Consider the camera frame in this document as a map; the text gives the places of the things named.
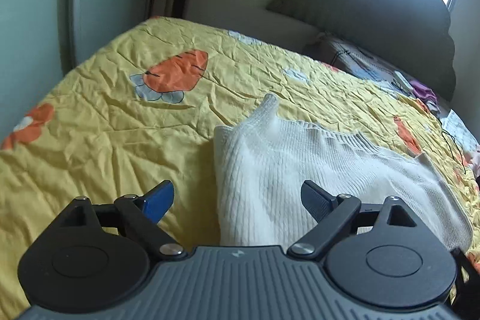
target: ribbed knit sweater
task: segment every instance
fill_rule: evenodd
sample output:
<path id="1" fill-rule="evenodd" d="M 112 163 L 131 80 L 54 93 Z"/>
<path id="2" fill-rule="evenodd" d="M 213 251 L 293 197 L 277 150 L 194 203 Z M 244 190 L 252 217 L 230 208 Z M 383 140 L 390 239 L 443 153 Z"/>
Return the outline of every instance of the ribbed knit sweater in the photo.
<path id="1" fill-rule="evenodd" d="M 472 228 L 425 153 L 407 159 L 363 134 L 277 117 L 267 94 L 248 119 L 214 132 L 221 245 L 288 248 L 316 225 L 300 199 L 310 179 L 332 195 L 382 204 L 398 196 L 452 250 L 466 251 Z"/>

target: screw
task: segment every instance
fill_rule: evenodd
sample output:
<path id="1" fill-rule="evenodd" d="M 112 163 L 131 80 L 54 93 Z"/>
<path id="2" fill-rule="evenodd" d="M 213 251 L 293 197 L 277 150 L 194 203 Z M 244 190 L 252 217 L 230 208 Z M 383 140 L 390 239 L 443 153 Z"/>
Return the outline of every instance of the screw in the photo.
<path id="1" fill-rule="evenodd" d="M 308 243 L 295 243 L 290 250 L 296 255 L 310 255 L 315 251 L 315 247 Z"/>
<path id="2" fill-rule="evenodd" d="M 160 247 L 160 253 L 167 256 L 178 256 L 183 253 L 183 247 L 175 243 L 164 244 Z"/>

